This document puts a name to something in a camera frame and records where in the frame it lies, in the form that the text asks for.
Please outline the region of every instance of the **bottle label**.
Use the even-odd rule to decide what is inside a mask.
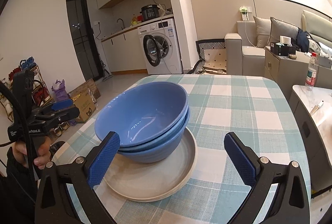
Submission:
[[[311,69],[308,69],[307,80],[306,80],[306,83],[308,85],[310,85],[310,86],[315,85],[316,74],[317,74],[317,71],[313,71]]]

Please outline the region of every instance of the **beige plate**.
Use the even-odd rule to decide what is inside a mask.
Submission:
[[[157,201],[179,191],[190,179],[196,162],[196,140],[185,128],[182,140],[169,157],[147,164],[116,154],[104,179],[112,190],[127,199]]]

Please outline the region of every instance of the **sofa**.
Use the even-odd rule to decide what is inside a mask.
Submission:
[[[303,10],[301,24],[303,31],[309,32],[316,41],[332,48],[332,22]],[[264,76],[265,49],[257,47],[257,28],[254,21],[237,21],[237,33],[226,34],[225,44],[228,75]]]

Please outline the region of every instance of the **washing machine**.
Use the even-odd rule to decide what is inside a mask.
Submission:
[[[148,74],[183,73],[174,19],[143,25],[138,34]]]

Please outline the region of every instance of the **purple plastic bag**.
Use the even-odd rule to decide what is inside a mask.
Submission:
[[[55,100],[57,102],[69,99],[69,96],[68,96],[68,94],[66,92],[66,86],[64,84],[64,80],[62,80],[62,81],[56,80],[56,82],[53,85],[55,85],[56,89],[54,89],[53,86],[52,86],[51,89],[55,93]],[[69,120],[69,123],[72,126],[74,126],[74,125],[77,124],[77,122],[74,119]]]

